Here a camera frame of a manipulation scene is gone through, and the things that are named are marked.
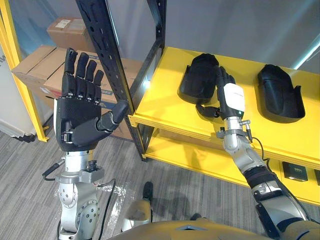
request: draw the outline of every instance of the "robotic hand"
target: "robotic hand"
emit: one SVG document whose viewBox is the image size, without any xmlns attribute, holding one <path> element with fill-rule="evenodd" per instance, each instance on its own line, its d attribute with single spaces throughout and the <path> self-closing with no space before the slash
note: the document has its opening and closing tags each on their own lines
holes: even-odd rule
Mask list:
<svg viewBox="0 0 320 240">
<path fill-rule="evenodd" d="M 54 102 L 55 136 L 65 156 L 43 174 L 45 180 L 59 183 L 62 204 L 60 240 L 93 237 L 100 210 L 93 182 L 105 174 L 93 160 L 93 149 L 118 127 L 128 110 L 128 103 L 121 100 L 112 111 L 101 116 L 100 85 L 104 73 L 98 70 L 94 76 L 97 63 L 90 60 L 87 64 L 89 56 L 84 52 L 78 58 L 75 72 L 77 54 L 68 48 L 62 95 Z M 55 179 L 47 178 L 63 163 L 64 172 Z"/>
<path fill-rule="evenodd" d="M 223 148 L 232 156 L 251 187 L 266 233 L 274 239 L 317 239 L 319 225 L 308 221 L 310 219 L 304 207 L 267 169 L 263 159 L 250 146 L 253 139 L 250 121 L 242 120 L 245 111 L 243 89 L 235 84 L 234 78 L 222 66 L 215 68 L 220 102 L 218 115 L 224 122 L 224 127 L 216 135 L 223 139 Z"/>
</svg>

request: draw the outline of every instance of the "metal bracket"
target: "metal bracket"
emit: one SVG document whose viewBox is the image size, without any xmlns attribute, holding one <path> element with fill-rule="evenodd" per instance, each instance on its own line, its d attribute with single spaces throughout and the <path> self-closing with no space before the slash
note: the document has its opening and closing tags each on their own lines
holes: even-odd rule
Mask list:
<svg viewBox="0 0 320 240">
<path fill-rule="evenodd" d="M 77 172 L 65 171 L 55 176 L 55 180 L 62 184 L 86 183 L 92 184 L 105 176 L 105 170 L 98 166 L 97 171 L 88 172 L 80 170 Z"/>
<path fill-rule="evenodd" d="M 237 134 L 240 136 L 244 136 L 247 137 L 248 134 L 245 131 L 239 130 L 239 129 L 231 129 L 231 130 L 227 130 L 227 131 L 218 131 L 215 133 L 216 137 L 218 139 L 223 139 L 225 137 L 225 135 L 229 135 L 229 134 Z"/>
</svg>

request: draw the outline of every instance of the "black cable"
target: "black cable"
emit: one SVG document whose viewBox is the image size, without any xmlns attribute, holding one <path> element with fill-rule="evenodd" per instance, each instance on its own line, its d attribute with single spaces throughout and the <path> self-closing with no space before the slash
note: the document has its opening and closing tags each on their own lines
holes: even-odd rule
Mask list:
<svg viewBox="0 0 320 240">
<path fill-rule="evenodd" d="M 106 206 L 105 206 L 105 210 L 104 210 L 104 214 L 103 214 L 103 219 L 102 219 L 102 224 L 101 224 L 100 236 L 99 236 L 98 240 L 101 240 L 102 234 L 104 232 L 104 225 L 105 225 L 105 220 L 106 220 L 106 216 L 107 216 L 107 210 L 108 210 L 108 207 L 109 207 L 109 204 L 110 204 L 111 196 L 114 193 L 115 186 L 116 186 L 116 179 L 113 178 L 111 181 L 114 181 L 114 182 L 113 182 L 113 185 L 112 185 L 112 190 L 110 192 L 108 201 L 106 202 Z"/>
<path fill-rule="evenodd" d="M 261 141 L 260 141 L 257 137 L 252 137 L 252 139 L 255 139 L 255 140 L 257 140 L 257 141 L 259 142 L 260 147 L 261 147 L 261 152 L 262 152 L 261 158 L 262 158 L 263 161 L 266 161 L 266 167 L 267 167 L 267 169 L 268 169 L 270 172 L 272 172 L 272 170 L 271 170 L 271 168 L 270 168 L 270 166 L 269 166 L 270 158 L 265 158 L 265 150 L 264 150 L 264 146 L 262 145 Z"/>
<path fill-rule="evenodd" d="M 51 174 L 54 170 L 56 170 L 57 168 L 60 167 L 61 164 L 59 164 L 58 162 L 56 162 L 55 164 L 53 164 L 51 167 L 49 167 L 44 173 L 42 173 L 42 177 L 45 181 L 55 181 L 54 178 L 47 178 L 47 176 L 49 174 Z"/>
<path fill-rule="evenodd" d="M 253 139 L 255 139 L 255 140 L 257 140 L 257 141 L 259 142 L 260 147 L 261 147 L 261 151 L 262 151 L 262 160 L 263 160 L 263 161 L 266 161 L 266 167 L 268 168 L 268 170 L 269 170 L 270 172 L 273 173 L 273 171 L 271 170 L 271 168 L 270 168 L 270 166 L 269 166 L 270 158 L 264 159 L 265 151 L 264 151 L 264 147 L 263 147 L 261 141 L 260 141 L 258 138 L 256 138 L 256 137 L 253 137 Z M 301 202 L 296 198 L 296 196 L 293 195 L 293 193 L 279 180 L 278 177 L 276 177 L 275 179 L 276 179 L 278 185 L 281 185 L 282 189 L 287 193 L 287 195 L 290 195 L 290 196 L 300 205 L 300 207 L 301 207 L 301 208 L 303 209 L 303 211 L 305 212 L 305 215 L 306 215 L 307 219 L 312 221 L 312 219 L 309 217 L 309 214 L 308 214 L 307 210 L 306 210 L 305 207 L 301 204 Z"/>
</svg>

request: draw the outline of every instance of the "gray carpet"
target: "gray carpet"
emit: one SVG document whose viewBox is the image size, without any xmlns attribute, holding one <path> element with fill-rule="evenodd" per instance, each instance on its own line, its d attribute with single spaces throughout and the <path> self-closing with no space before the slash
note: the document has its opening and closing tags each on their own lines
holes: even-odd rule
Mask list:
<svg viewBox="0 0 320 240">
<path fill-rule="evenodd" d="M 61 214 L 60 201 L 55 196 L 58 185 L 42 180 L 41 174 L 63 153 L 53 129 L 48 130 L 47 136 L 48 143 L 38 140 L 26 143 L 0 132 L 1 240 L 56 239 Z M 157 160 L 142 162 L 133 142 L 115 137 L 100 141 L 94 158 L 105 168 L 101 183 L 116 178 L 102 239 L 120 232 L 122 215 L 130 202 L 141 198 L 146 181 L 154 184 L 155 222 L 188 220 L 194 213 L 200 213 L 217 223 L 264 233 L 249 188 Z M 102 211 L 108 196 L 108 191 L 98 191 Z M 320 208 L 304 205 L 319 221 Z M 94 240 L 99 236 L 101 218 Z"/>
</svg>

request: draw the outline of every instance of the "cardboard box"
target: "cardboard box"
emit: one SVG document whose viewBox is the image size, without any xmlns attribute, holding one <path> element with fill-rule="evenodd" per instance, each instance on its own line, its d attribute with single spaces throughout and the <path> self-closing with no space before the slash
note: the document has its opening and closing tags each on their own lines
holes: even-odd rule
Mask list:
<svg viewBox="0 0 320 240">
<path fill-rule="evenodd" d="M 64 63 L 59 59 L 66 54 L 62 48 L 55 49 L 54 46 L 43 45 L 12 69 L 14 75 L 52 109 L 55 95 L 44 87 L 44 83 Z"/>
<path fill-rule="evenodd" d="M 180 142 L 186 142 L 186 143 L 190 143 L 190 144 L 195 144 L 195 145 L 199 145 L 199 146 L 203 146 L 203 147 L 207 147 L 207 148 L 211 148 L 211 149 L 219 149 L 219 150 L 224 150 L 224 147 L 222 145 L 222 140 L 221 140 L 221 144 L 217 144 L 217 143 L 213 143 L 210 141 L 205 141 L 205 140 L 201 140 L 201 139 L 197 139 L 191 136 L 186 136 L 186 135 L 182 135 L 179 133 L 175 133 L 172 131 L 167 131 L 164 129 L 159 129 L 159 136 L 160 137 L 164 137 L 164 138 L 169 138 L 169 139 L 173 139 L 173 140 L 177 140 Z"/>
<path fill-rule="evenodd" d="M 60 48 L 95 52 L 86 25 L 81 18 L 59 17 L 46 30 Z"/>
<path fill-rule="evenodd" d="M 53 46 L 40 46 L 35 52 L 27 56 L 12 72 L 47 105 L 53 108 L 53 99 L 61 96 L 62 77 L 65 68 L 66 49 Z M 75 61 L 77 69 L 78 58 L 81 51 L 78 51 Z M 102 70 L 102 65 L 96 53 L 87 52 L 89 58 L 97 62 L 97 70 Z M 142 62 L 122 59 L 122 65 L 127 78 L 129 87 L 136 78 Z M 101 81 L 101 113 L 104 114 L 112 109 L 117 100 L 111 89 L 106 75 Z M 122 121 L 119 127 L 113 132 L 114 136 L 126 139 L 132 139 L 129 128 L 125 121 Z"/>
</svg>

